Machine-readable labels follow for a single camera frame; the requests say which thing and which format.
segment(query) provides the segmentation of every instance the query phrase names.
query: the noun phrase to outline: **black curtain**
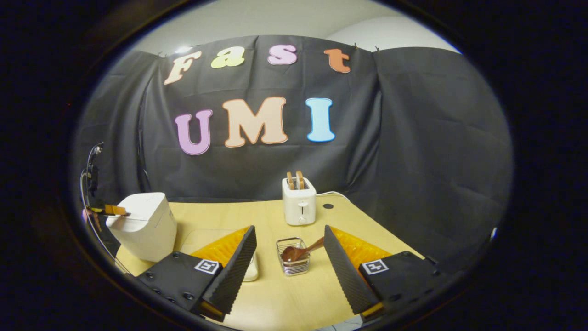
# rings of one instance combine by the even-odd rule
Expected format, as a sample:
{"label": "black curtain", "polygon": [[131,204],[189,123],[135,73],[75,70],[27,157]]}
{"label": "black curtain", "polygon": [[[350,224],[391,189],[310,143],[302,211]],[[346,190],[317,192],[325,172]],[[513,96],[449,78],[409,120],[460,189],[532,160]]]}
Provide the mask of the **black curtain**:
{"label": "black curtain", "polygon": [[[293,45],[297,60],[271,65],[268,50]],[[223,49],[244,47],[245,61],[212,68]],[[350,72],[329,65],[327,49],[349,56]],[[105,142],[97,196],[111,203],[141,191],[169,201],[229,202],[281,198],[280,180],[302,170],[317,189],[339,191],[417,251],[448,269],[462,268],[506,208],[513,161],[506,119],[483,77],[458,53],[436,48],[368,52],[316,38],[259,36],[199,45],[182,79],[164,84],[173,61],[129,52],[90,97],[75,141],[76,168]],[[243,99],[256,114],[282,97],[288,140],[228,148],[225,101]],[[309,98],[332,100],[335,139],[307,138]],[[212,110],[211,144],[184,153],[175,118],[190,114],[190,138],[201,140],[195,114]]]}

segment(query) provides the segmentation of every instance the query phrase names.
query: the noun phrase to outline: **letter m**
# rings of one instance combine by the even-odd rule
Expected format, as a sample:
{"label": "letter m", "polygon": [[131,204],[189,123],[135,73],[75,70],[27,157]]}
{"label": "letter m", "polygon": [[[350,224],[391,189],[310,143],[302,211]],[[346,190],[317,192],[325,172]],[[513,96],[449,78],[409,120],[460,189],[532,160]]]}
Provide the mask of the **letter m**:
{"label": "letter m", "polygon": [[263,100],[258,113],[254,114],[243,99],[223,103],[222,107],[229,116],[229,138],[225,141],[225,146],[245,145],[245,139],[241,137],[241,128],[252,144],[257,142],[263,127],[265,132],[261,141],[265,144],[280,144],[288,140],[282,124],[282,107],[285,104],[284,98],[269,97]]}

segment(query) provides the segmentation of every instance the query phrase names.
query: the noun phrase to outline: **wooden spoon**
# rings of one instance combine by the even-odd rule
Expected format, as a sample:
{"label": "wooden spoon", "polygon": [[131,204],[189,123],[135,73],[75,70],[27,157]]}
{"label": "wooden spoon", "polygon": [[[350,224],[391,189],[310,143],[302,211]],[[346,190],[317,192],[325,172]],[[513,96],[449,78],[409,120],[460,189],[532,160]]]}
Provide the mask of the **wooden spoon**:
{"label": "wooden spoon", "polygon": [[296,247],[286,247],[284,252],[282,252],[282,261],[284,262],[294,262],[300,260],[302,257],[305,257],[308,253],[314,251],[315,249],[319,249],[325,246],[325,237],[317,240],[316,243],[310,245],[305,249],[300,249]]}

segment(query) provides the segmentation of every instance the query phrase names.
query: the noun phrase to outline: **metal basket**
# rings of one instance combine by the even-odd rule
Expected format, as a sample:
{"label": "metal basket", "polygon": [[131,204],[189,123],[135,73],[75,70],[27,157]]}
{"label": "metal basket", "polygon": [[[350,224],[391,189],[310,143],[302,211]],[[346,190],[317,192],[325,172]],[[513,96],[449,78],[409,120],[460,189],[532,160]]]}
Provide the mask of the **metal basket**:
{"label": "metal basket", "polygon": [[293,246],[296,248],[306,248],[306,244],[299,237],[280,239],[276,241],[276,248],[278,250],[278,260],[282,266],[282,271],[286,276],[294,276],[296,274],[303,274],[308,272],[308,266],[310,265],[310,254],[308,258],[298,260],[295,262],[284,262],[282,260],[282,253],[286,247]]}

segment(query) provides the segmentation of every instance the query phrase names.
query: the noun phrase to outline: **cable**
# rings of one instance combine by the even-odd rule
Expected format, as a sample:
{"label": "cable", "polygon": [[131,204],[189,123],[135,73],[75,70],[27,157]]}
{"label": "cable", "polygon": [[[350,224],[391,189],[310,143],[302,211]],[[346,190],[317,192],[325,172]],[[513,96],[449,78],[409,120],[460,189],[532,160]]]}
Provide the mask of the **cable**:
{"label": "cable", "polygon": [[336,192],[336,191],[328,191],[328,192],[324,192],[324,193],[317,194],[316,196],[325,196],[325,195],[327,195],[327,194],[337,194],[337,195],[339,195],[339,196],[342,196],[342,197],[344,197],[345,199],[347,199],[347,201],[351,202],[351,200],[349,200],[349,198],[347,198],[347,197],[346,197],[346,196],[344,196],[343,194],[341,194],[341,193],[339,193],[339,192]]}
{"label": "cable", "polygon": [[[102,245],[102,247],[104,248],[104,250],[106,250],[106,252],[108,253],[108,255],[112,258],[112,260],[115,262],[116,265],[118,265],[119,268],[121,268],[123,270],[123,272],[125,273],[131,273],[123,264],[122,262],[117,259],[115,256],[112,255],[112,253],[106,248],[106,245],[104,245],[104,242],[102,242],[102,239],[100,238],[100,236],[98,235],[98,232],[96,231],[96,228],[94,227],[94,223],[92,221],[98,221],[94,219],[94,215],[93,213],[89,213],[88,209],[90,209],[90,199],[89,199],[89,190],[88,190],[88,169],[90,167],[90,160],[92,159],[93,156],[95,156],[95,154],[98,154],[101,152],[100,149],[100,145],[102,145],[102,143],[96,144],[94,145],[94,147],[92,147],[90,154],[88,155],[88,160],[86,162],[86,169],[82,170],[81,175],[79,176],[79,188],[80,188],[80,194],[82,197],[82,201],[84,204],[84,212],[86,213],[86,215],[88,216],[88,223],[90,223],[90,227],[92,228],[92,231],[94,231],[94,234],[96,235],[96,238],[98,238],[98,241],[100,241],[100,244]],[[84,196],[83,192],[83,182],[84,182],[84,177],[86,178],[86,195]]]}

